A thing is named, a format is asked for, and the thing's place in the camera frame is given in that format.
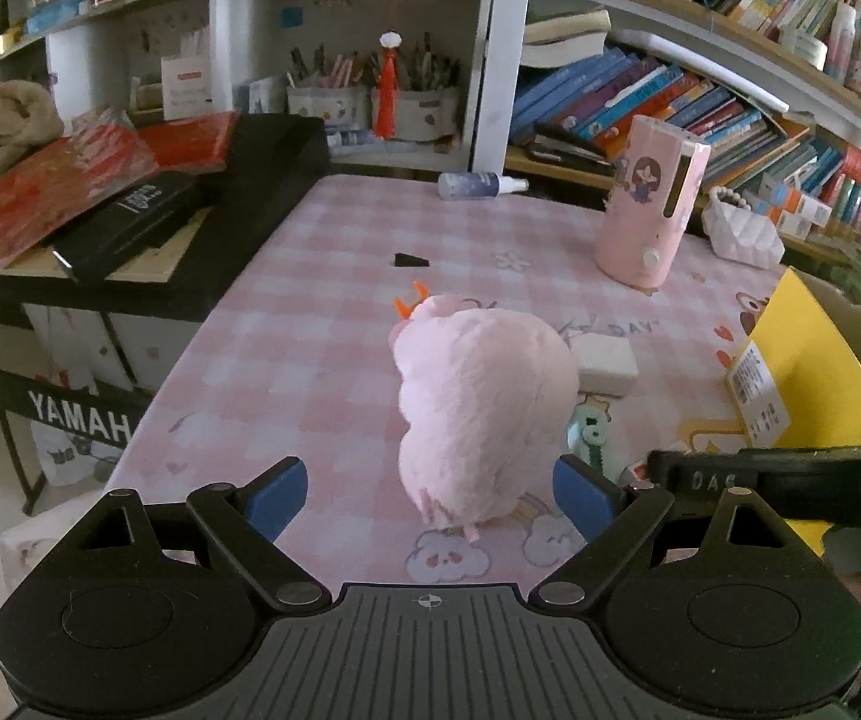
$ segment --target metal stand leg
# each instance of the metal stand leg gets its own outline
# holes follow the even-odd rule
[[[40,493],[43,493],[43,488],[47,484],[47,479],[43,475],[43,471],[41,471],[38,479],[33,483],[33,485],[31,485],[30,480],[27,478],[27,472],[24,470],[23,464],[20,461],[20,454],[16,449],[14,433],[11,432],[10,419],[7,417],[7,412],[2,408],[0,408],[0,432],[4,436],[4,443],[7,445],[7,452],[11,456],[11,464],[14,466],[16,480],[19,482],[20,489],[23,491],[24,505],[21,508],[21,511],[24,512],[27,517],[30,517],[35,504],[37,504],[38,498],[40,498]]]

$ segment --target tablecloth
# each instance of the tablecloth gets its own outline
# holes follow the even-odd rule
[[[585,396],[599,410],[595,445],[611,478],[654,448],[744,445],[725,367],[779,273],[718,259],[685,236],[667,282],[645,295],[593,264],[602,220],[532,197],[444,201],[427,183],[322,180],[203,324],[110,486],[135,488],[145,503],[182,501],[296,455],[309,473],[307,505],[277,544],[331,591],[345,581],[511,581],[528,592],[582,546],[549,479],[475,543],[428,531],[403,492],[393,300],[416,299],[417,278],[433,293],[533,312],[565,338],[629,338],[633,391]],[[395,252],[430,266],[395,268]]]

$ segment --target metal screw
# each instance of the metal screw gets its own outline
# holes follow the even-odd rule
[[[277,600],[288,607],[305,607],[315,604],[323,591],[312,581],[290,581],[277,590]]]
[[[545,604],[554,607],[572,607],[587,596],[584,589],[572,581],[549,581],[537,594]]]

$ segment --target pink pencil holder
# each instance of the pink pencil holder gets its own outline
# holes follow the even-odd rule
[[[606,275],[640,290],[664,283],[709,160],[700,137],[634,117],[597,237],[595,261]]]

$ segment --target red plastic bag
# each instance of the red plastic bag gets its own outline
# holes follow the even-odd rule
[[[144,127],[140,136],[154,152],[160,170],[220,172],[227,167],[227,149],[236,123],[236,113],[214,113]]]
[[[154,152],[110,110],[78,119],[0,178],[0,271],[78,214],[158,170]]]

